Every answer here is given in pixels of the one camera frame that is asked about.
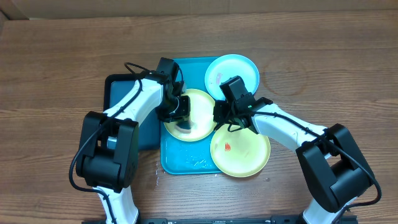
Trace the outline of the green dish sponge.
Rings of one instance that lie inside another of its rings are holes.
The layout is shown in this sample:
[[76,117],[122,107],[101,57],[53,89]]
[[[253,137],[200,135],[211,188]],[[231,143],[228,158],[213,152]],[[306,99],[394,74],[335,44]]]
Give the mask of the green dish sponge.
[[175,129],[183,134],[189,134],[192,131],[193,122],[191,120],[178,121]]

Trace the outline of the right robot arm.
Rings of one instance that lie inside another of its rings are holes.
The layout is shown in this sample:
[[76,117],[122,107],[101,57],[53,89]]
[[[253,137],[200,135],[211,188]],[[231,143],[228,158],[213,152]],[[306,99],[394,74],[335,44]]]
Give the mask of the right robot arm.
[[344,223],[345,211],[380,201],[381,186],[343,125],[326,128],[308,123],[251,93],[216,101],[213,115],[218,127],[249,129],[296,153],[313,197],[297,223]]

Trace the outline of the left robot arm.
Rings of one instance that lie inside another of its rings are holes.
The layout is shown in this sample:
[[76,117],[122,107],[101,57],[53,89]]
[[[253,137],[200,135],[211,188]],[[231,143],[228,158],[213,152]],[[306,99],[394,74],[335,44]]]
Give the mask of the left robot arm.
[[105,223],[136,223],[139,211],[131,193],[137,169],[139,128],[155,112],[157,121],[182,121],[190,112],[185,83],[171,72],[143,71],[132,89],[112,108],[90,111],[68,177],[73,188],[96,193]]

